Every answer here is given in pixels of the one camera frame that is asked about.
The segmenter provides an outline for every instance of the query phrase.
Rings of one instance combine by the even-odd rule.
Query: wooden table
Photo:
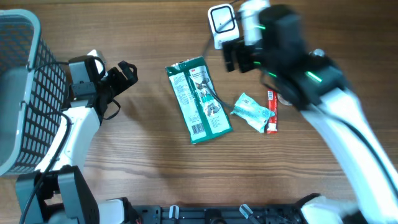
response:
[[[377,0],[283,0],[304,19],[309,49],[339,63],[362,100],[384,149],[398,164],[397,3]],[[229,116],[234,131],[191,145],[165,67],[196,57],[209,38],[206,13],[216,1],[26,4],[61,61],[102,50],[107,68],[125,60],[139,82],[116,99],[121,112],[104,121],[88,152],[84,176],[98,200],[128,197],[134,205],[263,205],[312,192],[354,199],[318,133],[291,106],[279,104],[279,133],[259,134]],[[207,63],[222,99],[246,93],[267,105],[259,72],[226,73],[220,51]],[[116,107],[110,106],[107,114]],[[21,214],[15,178],[0,180],[0,222]]]

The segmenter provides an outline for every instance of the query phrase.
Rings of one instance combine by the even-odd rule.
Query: basket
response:
[[[0,175],[34,171],[61,122],[67,79],[60,65],[35,68],[55,57],[40,37],[39,19],[30,11],[0,11]]]

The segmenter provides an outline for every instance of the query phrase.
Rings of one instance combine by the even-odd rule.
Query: small light blue packet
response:
[[[254,99],[244,93],[235,103],[231,114],[236,114],[245,119],[250,126],[254,127],[260,133],[264,133],[268,119],[275,116],[273,111],[260,106]]]

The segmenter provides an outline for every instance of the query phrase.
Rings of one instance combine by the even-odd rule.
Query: green light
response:
[[[263,30],[265,30],[266,29],[266,27],[265,26],[256,26],[258,29],[263,29]]]
[[[277,76],[271,72],[268,73],[270,76],[277,78]]]
[[[318,76],[316,76],[316,75],[315,75],[314,73],[312,73],[312,72],[305,72],[305,74],[308,75],[309,77],[315,79],[315,80],[318,81],[318,82],[322,82],[322,79],[319,78]]]

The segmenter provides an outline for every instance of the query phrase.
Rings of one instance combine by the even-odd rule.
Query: red and white wrapper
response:
[[[267,134],[276,134],[276,124],[278,122],[278,99],[277,93],[273,90],[268,90],[268,109],[275,113],[275,116],[270,117],[268,121]]]

